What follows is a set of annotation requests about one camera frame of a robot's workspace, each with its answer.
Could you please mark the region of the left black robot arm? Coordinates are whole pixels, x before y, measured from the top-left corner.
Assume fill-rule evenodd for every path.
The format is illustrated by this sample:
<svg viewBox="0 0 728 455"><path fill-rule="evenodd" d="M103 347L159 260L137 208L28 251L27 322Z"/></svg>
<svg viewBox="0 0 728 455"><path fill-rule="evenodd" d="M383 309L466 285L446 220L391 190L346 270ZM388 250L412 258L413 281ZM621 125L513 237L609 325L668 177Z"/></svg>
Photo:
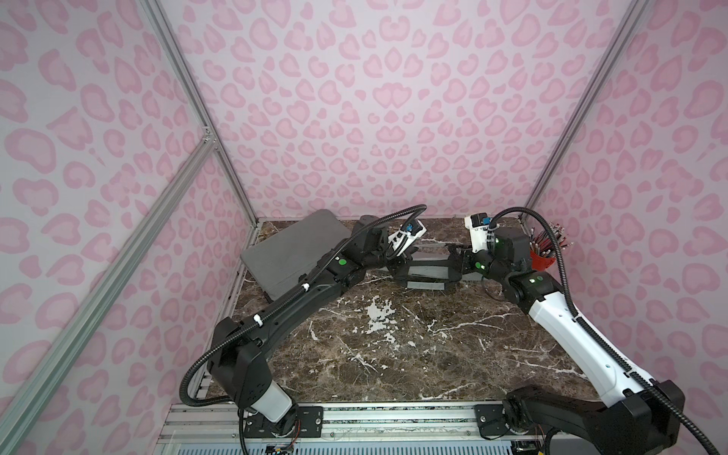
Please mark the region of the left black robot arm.
<svg viewBox="0 0 728 455"><path fill-rule="evenodd" d="M272 352L310 316L363 281L371 269L388 267L406 257L426 231L410 217L395 233L374 217L359 220L352 235L341 240L267 309L234 322L226 318L213 333L213 344L231 342L210 356L208 371L242 411L255 411L286 435L296 426L298 405L273 379L267 363Z"/></svg>

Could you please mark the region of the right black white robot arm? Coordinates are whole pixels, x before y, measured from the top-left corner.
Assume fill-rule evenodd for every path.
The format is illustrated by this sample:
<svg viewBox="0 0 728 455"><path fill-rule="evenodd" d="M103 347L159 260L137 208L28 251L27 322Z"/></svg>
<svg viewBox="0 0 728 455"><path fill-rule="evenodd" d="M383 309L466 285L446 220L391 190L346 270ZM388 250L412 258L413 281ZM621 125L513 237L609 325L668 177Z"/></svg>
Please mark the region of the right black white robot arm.
<svg viewBox="0 0 728 455"><path fill-rule="evenodd" d="M529 237L521 229L468 224L471 248L464 269L498 282L510 303L544 328L595 388L595 401L524 386L504 399L512 431L536 425L590 442L601 454L658 454L677 443L684 394L658 382L628 360L568 303L565 287L532 266Z"/></svg>

